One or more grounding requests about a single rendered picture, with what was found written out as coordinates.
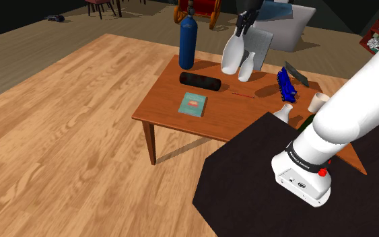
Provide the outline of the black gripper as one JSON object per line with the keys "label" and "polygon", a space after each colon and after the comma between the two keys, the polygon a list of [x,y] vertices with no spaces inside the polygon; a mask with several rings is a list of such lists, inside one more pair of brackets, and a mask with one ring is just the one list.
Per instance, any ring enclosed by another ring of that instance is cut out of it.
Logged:
{"label": "black gripper", "polygon": [[242,31],[247,33],[253,25],[265,0],[236,0],[238,19],[236,22],[235,36],[240,36]]}

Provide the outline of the large white vase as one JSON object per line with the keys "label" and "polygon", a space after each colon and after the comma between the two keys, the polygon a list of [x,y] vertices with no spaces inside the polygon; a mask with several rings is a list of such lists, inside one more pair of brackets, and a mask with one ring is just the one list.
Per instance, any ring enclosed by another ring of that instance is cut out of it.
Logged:
{"label": "large white vase", "polygon": [[226,75],[237,72],[244,55],[244,40],[241,34],[235,32],[228,40],[221,59],[221,71]]}

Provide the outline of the grey upright book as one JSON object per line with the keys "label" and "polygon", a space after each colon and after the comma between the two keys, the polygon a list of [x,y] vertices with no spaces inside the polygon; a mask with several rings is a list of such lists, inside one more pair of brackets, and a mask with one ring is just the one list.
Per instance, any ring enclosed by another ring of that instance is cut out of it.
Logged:
{"label": "grey upright book", "polygon": [[243,35],[244,40],[244,54],[241,63],[249,56],[249,53],[254,52],[254,67],[256,71],[260,71],[267,52],[269,50],[273,34],[264,30],[250,27],[246,35]]}

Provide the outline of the small white vase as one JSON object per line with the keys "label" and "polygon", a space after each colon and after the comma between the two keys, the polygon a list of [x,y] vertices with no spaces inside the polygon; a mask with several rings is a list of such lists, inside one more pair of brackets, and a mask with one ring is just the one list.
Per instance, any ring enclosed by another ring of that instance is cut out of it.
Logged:
{"label": "small white vase", "polygon": [[280,110],[274,112],[273,115],[279,118],[281,121],[288,123],[289,113],[293,106],[291,104],[284,104]]}
{"label": "small white vase", "polygon": [[249,52],[247,58],[240,66],[238,80],[241,82],[247,82],[252,74],[254,68],[254,56],[255,52]]}

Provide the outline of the red cart with wooden wheels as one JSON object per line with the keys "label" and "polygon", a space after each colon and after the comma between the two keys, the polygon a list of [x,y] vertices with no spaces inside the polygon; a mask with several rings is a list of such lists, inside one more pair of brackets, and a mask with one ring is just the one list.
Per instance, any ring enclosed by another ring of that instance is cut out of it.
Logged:
{"label": "red cart with wooden wheels", "polygon": [[214,29],[221,12],[221,0],[178,0],[178,5],[174,9],[174,22],[179,24],[188,15],[189,1],[193,2],[195,16],[209,18],[209,29]]}

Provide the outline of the blue gas cylinder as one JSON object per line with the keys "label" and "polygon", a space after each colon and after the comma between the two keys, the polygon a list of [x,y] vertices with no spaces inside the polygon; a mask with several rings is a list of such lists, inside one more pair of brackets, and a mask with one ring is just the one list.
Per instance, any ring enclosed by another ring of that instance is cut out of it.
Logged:
{"label": "blue gas cylinder", "polygon": [[198,30],[194,14],[193,0],[188,0],[186,17],[180,24],[179,65],[182,69],[190,69],[194,65]]}

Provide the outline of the dark grey tablet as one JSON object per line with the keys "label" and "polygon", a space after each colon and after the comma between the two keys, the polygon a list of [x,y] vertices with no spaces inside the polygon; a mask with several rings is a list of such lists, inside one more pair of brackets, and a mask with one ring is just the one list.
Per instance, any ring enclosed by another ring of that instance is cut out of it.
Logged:
{"label": "dark grey tablet", "polygon": [[299,71],[297,71],[292,65],[290,65],[287,61],[285,62],[285,69],[288,73],[290,73],[295,79],[301,82],[304,86],[309,87],[308,78],[302,75]]}

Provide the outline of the black cylinder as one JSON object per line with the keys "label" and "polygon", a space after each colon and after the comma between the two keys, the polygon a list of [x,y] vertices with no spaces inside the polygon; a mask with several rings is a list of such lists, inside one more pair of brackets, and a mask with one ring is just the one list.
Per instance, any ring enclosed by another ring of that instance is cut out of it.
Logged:
{"label": "black cylinder", "polygon": [[188,72],[182,72],[180,74],[179,82],[187,86],[212,90],[215,92],[219,91],[221,87],[220,79]]}

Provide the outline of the blue toy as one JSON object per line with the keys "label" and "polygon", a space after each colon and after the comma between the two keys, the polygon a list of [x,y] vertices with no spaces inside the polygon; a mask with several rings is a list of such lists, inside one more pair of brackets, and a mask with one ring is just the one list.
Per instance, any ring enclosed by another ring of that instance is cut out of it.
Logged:
{"label": "blue toy", "polygon": [[281,99],[286,102],[295,102],[295,95],[297,94],[297,91],[292,86],[285,67],[282,67],[281,71],[278,72],[277,82],[281,93]]}

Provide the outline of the wooden table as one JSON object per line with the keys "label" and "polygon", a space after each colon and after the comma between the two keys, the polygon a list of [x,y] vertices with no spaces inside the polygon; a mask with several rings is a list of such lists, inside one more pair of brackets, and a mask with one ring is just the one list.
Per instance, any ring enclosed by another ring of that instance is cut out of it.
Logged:
{"label": "wooden table", "polygon": [[[220,79],[221,87],[214,92],[181,84],[178,56],[168,57],[154,74],[155,82],[142,91],[124,154],[156,178],[161,174],[181,180],[198,177],[206,157],[262,115],[284,105],[276,80],[279,67],[266,65],[265,69],[240,82],[235,75],[223,74],[215,61],[197,59],[191,73]],[[207,97],[202,117],[179,113],[186,92]]]}

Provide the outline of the teal book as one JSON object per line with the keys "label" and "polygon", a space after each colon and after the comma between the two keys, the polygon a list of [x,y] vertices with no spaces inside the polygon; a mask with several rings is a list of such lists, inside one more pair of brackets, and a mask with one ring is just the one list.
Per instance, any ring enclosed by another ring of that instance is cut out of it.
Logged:
{"label": "teal book", "polygon": [[179,113],[202,117],[206,101],[206,96],[186,92],[178,111]]}

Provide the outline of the white cup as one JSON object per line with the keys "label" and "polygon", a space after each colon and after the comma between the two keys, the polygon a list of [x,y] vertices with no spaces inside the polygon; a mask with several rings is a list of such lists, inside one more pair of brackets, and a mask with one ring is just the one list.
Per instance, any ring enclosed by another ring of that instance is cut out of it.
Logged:
{"label": "white cup", "polygon": [[308,111],[311,113],[316,113],[319,109],[330,99],[329,96],[321,92],[315,93],[310,101]]}

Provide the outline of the dark green bottle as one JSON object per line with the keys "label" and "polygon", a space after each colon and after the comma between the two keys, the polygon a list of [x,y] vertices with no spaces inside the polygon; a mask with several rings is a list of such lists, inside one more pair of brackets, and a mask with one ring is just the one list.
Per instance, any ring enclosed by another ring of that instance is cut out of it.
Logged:
{"label": "dark green bottle", "polygon": [[313,119],[316,115],[311,114],[298,128],[298,132],[301,133],[308,125],[310,125],[313,122]]}

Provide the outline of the dark red chair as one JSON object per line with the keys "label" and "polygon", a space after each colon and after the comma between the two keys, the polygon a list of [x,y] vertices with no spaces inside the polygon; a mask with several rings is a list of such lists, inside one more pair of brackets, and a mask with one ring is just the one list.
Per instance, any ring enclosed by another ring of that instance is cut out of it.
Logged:
{"label": "dark red chair", "polygon": [[122,17],[122,11],[120,6],[121,0],[85,0],[88,8],[88,15],[91,12],[98,12],[100,19],[102,19],[102,12],[104,11],[104,5],[107,5],[114,15]]}

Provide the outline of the dark robot stand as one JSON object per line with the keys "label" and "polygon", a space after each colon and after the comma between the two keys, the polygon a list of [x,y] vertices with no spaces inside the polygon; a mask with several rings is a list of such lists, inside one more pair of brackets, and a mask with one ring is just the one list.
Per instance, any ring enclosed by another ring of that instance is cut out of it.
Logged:
{"label": "dark robot stand", "polygon": [[275,181],[272,157],[297,134],[266,113],[211,154],[193,198],[205,221],[218,237],[379,237],[379,125],[353,142],[363,172],[332,158],[321,207]]}

